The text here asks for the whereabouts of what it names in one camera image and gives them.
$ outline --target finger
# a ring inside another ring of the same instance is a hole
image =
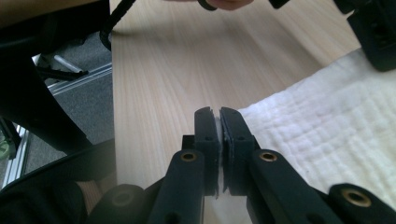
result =
[[[253,2],[253,0],[206,0],[212,7],[218,7],[224,10],[236,10]]]

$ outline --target folded cloth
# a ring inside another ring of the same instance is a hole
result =
[[[396,70],[375,71],[358,49],[239,111],[310,186],[351,183],[396,209]]]

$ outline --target light wood tabletop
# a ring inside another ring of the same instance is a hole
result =
[[[256,0],[232,12],[136,1],[112,34],[119,183],[146,188],[162,178],[197,109],[254,104],[359,48],[346,18],[331,0],[280,10]],[[230,208],[241,200],[208,198],[205,223],[249,223]]]

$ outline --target person's arm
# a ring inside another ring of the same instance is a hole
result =
[[[98,0],[0,0],[0,29],[53,11]]]

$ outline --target chair leg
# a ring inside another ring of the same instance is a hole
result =
[[[59,106],[30,58],[0,62],[0,116],[66,154],[92,144]]]

